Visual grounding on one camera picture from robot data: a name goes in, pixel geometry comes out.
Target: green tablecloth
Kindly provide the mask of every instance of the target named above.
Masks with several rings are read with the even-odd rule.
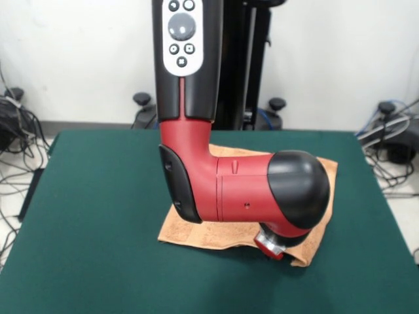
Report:
[[[10,258],[0,313],[417,313],[419,271],[349,133],[214,132],[212,143],[339,162],[309,268],[253,248],[159,243],[170,206],[157,131],[65,131]]]

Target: towel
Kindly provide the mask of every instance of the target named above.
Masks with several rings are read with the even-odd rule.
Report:
[[[263,152],[215,145],[210,145],[209,149],[213,155],[220,157],[264,154]],[[292,266],[308,267],[311,264],[323,239],[326,226],[333,214],[333,199],[335,196],[338,164],[323,158],[318,158],[318,160],[325,167],[329,177],[331,197],[325,215],[320,223],[313,228],[305,241],[296,247],[286,249],[285,253],[294,258],[291,263]],[[257,247],[254,239],[259,230],[260,227],[257,222],[203,222],[202,224],[193,224],[180,218],[174,206],[171,206],[158,235],[158,240],[211,250],[225,250],[244,245]]]

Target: red robot arm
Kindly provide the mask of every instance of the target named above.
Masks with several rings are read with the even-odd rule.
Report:
[[[256,244],[268,256],[279,258],[286,247],[303,242],[323,217],[329,202],[327,174],[305,152],[237,158],[210,154],[223,1],[193,0],[192,10],[188,1],[175,0],[175,8],[173,1],[153,0],[160,154],[173,204],[190,222],[259,222]],[[197,25],[191,28],[185,14]],[[195,56],[187,53],[190,44]],[[179,53],[181,46],[184,54]]]

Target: floor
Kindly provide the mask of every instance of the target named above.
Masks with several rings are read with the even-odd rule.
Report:
[[[42,152],[41,157],[39,151],[36,151],[35,149],[33,151],[36,156],[34,158],[26,158],[27,166],[35,169],[36,167],[39,167],[42,162],[45,166],[47,163],[45,152]],[[22,155],[3,154],[0,156],[0,161],[21,167],[23,169],[27,168],[27,166],[23,163]],[[394,192],[419,192],[419,157],[414,160],[414,165],[418,171],[415,171],[405,184],[395,188],[393,190]],[[389,163],[386,163],[385,167],[389,172],[395,175],[403,174],[405,171],[404,167]],[[20,223],[15,216],[20,212],[26,195],[25,189],[28,189],[29,187],[28,184],[31,182],[32,174],[27,173],[18,177],[9,178],[7,180],[7,183],[9,184],[4,184],[5,181],[1,182],[1,180],[4,177],[22,172],[23,171],[21,169],[2,164],[0,162],[0,208],[17,232],[20,227]],[[409,199],[390,199],[388,200],[388,203],[400,227],[401,233],[405,238],[406,245],[409,248],[409,251],[413,254],[414,251],[419,249],[419,197]],[[7,243],[10,243],[14,239],[15,235],[11,232],[11,229],[7,226],[5,220],[0,216],[0,251],[2,250],[3,244],[5,243],[8,235],[9,238]],[[0,270],[1,265],[5,264],[11,249],[12,247],[5,251],[5,254],[1,257]]]

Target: black button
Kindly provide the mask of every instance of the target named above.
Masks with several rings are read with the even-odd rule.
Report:
[[[192,11],[193,9],[195,9],[195,2],[192,0],[186,0],[183,3],[183,7],[185,8],[186,11]]]
[[[187,13],[176,13],[170,18],[168,29],[173,39],[187,41],[195,34],[195,20]]]
[[[185,57],[178,57],[177,59],[178,67],[186,67],[187,64],[188,64],[188,60]]]
[[[185,52],[187,54],[193,54],[195,52],[195,46],[193,44],[186,44],[185,45]]]
[[[179,52],[179,46],[172,44],[169,48],[171,54],[177,54]]]
[[[176,12],[177,10],[179,10],[179,1],[177,0],[170,1],[169,10],[171,10],[172,12]]]

